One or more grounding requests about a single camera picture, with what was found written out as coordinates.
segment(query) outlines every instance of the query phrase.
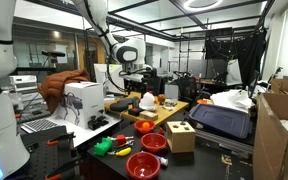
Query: orange bowl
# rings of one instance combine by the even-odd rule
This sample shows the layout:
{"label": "orange bowl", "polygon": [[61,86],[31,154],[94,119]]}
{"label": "orange bowl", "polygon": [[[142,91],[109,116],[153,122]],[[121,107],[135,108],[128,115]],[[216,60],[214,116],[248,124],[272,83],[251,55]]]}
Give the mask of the orange bowl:
{"label": "orange bowl", "polygon": [[151,120],[139,120],[134,123],[134,128],[137,129],[142,134],[151,132],[154,129],[154,127],[155,124]]}
{"label": "orange bowl", "polygon": [[150,152],[158,152],[166,147],[166,138],[158,133],[148,133],[141,138],[141,144]]}
{"label": "orange bowl", "polygon": [[160,171],[160,161],[151,153],[138,152],[127,159],[126,171],[134,179],[152,179]]}

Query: orange blanket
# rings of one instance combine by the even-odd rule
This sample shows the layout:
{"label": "orange blanket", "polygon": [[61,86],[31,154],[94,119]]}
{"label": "orange blanket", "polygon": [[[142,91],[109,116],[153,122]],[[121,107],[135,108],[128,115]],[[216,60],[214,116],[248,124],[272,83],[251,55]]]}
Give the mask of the orange blanket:
{"label": "orange blanket", "polygon": [[64,71],[47,76],[39,88],[41,95],[47,102],[48,110],[53,113],[62,99],[65,84],[80,81],[90,81],[85,70]]}

